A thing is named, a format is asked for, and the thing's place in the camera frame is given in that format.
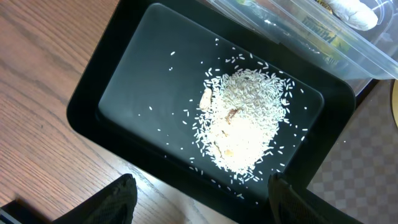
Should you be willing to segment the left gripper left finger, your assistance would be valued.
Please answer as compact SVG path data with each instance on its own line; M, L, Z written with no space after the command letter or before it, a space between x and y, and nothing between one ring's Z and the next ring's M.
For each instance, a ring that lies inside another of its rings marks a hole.
M53 222L56 224L131 224L136 204L136 180L131 174L124 174Z

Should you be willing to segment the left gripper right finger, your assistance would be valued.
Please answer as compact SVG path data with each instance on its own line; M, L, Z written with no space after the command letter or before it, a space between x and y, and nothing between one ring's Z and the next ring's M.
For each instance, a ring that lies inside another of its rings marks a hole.
M295 188L285 175L269 177L268 194L276 224L362 224L305 188Z

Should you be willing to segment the yellow plate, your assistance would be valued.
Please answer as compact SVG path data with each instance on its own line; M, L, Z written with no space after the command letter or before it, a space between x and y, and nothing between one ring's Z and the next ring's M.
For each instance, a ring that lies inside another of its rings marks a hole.
M398 126L398 80L394 81L391 92L391 109L394 122Z

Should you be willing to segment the green orange snack wrapper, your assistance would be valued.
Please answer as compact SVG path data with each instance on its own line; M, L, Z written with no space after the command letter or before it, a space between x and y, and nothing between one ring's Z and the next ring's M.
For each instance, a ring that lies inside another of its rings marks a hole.
M296 1L296 4L300 33L312 52L319 54L325 65L340 66L343 62L341 53L347 53L350 46L332 31L330 24L319 21L320 17L335 17L331 7L325 1Z

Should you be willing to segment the white tissue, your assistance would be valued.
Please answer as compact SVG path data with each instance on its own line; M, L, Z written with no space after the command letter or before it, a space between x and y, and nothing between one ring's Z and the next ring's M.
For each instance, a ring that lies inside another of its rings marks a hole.
M333 13L348 26L367 31L377 25L377 15L360 0L325 0Z

